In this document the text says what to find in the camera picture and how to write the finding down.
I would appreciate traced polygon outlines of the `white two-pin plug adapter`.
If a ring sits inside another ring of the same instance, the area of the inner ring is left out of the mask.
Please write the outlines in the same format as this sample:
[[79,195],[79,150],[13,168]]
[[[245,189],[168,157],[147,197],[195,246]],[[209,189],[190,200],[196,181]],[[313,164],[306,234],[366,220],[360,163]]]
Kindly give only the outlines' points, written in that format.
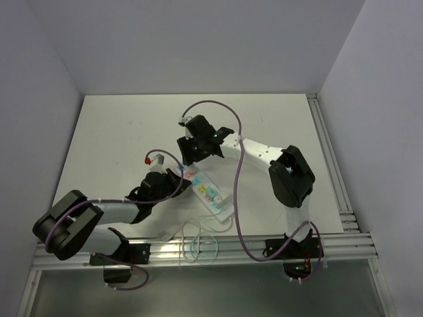
[[186,166],[186,171],[191,173],[191,174],[195,174],[196,173],[196,166],[194,163],[192,163],[191,165],[187,165]]

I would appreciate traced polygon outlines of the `teal charger plug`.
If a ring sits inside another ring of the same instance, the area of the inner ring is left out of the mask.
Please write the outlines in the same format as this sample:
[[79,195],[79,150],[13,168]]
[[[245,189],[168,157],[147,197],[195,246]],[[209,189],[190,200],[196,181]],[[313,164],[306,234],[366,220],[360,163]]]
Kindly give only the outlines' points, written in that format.
[[217,190],[213,186],[206,187],[206,197],[213,201],[213,198],[218,195]]

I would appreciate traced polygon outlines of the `white charger block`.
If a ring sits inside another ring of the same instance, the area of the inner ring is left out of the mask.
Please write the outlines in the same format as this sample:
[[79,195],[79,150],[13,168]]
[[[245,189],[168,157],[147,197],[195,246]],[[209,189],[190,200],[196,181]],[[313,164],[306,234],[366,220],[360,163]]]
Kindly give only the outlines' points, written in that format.
[[215,196],[215,197],[213,198],[213,202],[214,202],[217,206],[221,206],[221,205],[223,204],[223,202],[224,202],[224,199],[223,199],[221,196],[217,195],[217,196]]

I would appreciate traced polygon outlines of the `white colourful power strip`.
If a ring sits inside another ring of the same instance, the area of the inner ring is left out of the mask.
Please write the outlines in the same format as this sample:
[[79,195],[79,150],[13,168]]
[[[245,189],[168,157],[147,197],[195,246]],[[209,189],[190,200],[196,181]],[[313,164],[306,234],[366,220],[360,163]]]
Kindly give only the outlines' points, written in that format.
[[183,166],[184,179],[191,182],[188,189],[176,198],[180,211],[193,218],[215,220],[225,225],[234,214],[231,194],[221,191],[199,167]]

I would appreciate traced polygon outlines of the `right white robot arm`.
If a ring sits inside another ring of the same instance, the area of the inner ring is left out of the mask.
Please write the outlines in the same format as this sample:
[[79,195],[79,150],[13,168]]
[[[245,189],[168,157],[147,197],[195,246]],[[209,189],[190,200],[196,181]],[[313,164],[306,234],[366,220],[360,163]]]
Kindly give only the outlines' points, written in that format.
[[304,255],[313,232],[308,204],[315,175],[301,151],[293,145],[283,149],[245,139],[228,127],[215,129],[203,115],[182,117],[178,124],[186,132],[177,139],[185,166],[219,156],[241,160],[269,175],[276,199],[286,208],[286,250],[295,258]]

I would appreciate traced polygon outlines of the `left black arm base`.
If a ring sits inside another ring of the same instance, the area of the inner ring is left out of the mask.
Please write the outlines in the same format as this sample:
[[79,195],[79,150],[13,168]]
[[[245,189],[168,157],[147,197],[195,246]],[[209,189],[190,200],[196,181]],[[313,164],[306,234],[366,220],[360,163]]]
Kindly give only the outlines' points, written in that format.
[[120,246],[109,256],[91,255],[89,265],[102,266],[104,282],[120,286],[131,279],[136,265],[148,264],[150,249],[151,245],[148,243],[129,243]]

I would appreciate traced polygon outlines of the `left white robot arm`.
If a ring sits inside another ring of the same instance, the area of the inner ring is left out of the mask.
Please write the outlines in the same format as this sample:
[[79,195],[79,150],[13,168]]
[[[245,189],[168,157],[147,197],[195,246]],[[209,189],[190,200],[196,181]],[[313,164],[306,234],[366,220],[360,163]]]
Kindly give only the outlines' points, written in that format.
[[135,252],[129,239],[112,224],[138,224],[151,215],[154,206],[183,194],[191,185],[166,169],[147,173],[122,199],[101,202],[71,190],[35,222],[32,232],[59,260],[90,252],[97,265],[128,263],[145,256]]

